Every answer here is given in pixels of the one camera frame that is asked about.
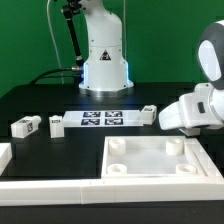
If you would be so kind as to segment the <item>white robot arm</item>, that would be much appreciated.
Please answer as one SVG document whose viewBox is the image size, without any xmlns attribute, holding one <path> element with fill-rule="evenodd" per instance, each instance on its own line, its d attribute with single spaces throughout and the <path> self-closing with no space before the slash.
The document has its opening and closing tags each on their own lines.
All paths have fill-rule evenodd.
<svg viewBox="0 0 224 224">
<path fill-rule="evenodd" d="M 80 90 L 101 95 L 131 88 L 128 64 L 122 56 L 120 19 L 104 8 L 103 0 L 81 0 L 81 9 L 87 22 L 89 56 Z M 224 20 L 205 29 L 197 58 L 208 81 L 159 113 L 163 130 L 224 127 Z"/>
</svg>

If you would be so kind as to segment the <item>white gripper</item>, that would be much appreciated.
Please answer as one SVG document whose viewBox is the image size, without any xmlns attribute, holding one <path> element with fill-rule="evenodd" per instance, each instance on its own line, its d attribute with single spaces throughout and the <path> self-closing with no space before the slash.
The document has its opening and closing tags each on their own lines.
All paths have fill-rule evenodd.
<svg viewBox="0 0 224 224">
<path fill-rule="evenodd" d="M 223 128 L 224 90 L 217 90 L 210 83 L 197 84 L 192 93 L 180 96 L 159 113 L 159 123 L 162 130 Z"/>
</svg>

